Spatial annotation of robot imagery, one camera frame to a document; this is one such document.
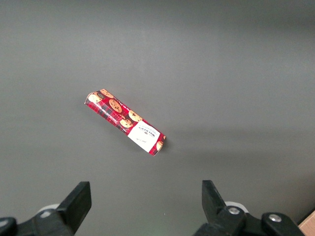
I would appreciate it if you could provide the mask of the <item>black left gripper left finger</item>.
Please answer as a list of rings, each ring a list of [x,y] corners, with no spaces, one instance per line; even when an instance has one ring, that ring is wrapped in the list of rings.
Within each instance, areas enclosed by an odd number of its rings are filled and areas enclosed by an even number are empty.
[[[14,217],[0,219],[2,236],[73,236],[92,206],[91,188],[82,181],[56,205],[42,208],[31,219],[18,223]]]

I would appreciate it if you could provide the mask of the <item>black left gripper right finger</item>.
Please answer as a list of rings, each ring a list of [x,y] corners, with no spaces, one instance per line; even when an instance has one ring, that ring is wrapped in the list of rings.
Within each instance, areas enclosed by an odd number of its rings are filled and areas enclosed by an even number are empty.
[[[228,206],[211,180],[202,181],[202,207],[207,223],[195,236],[303,236],[287,215],[267,212],[255,218],[239,206]]]

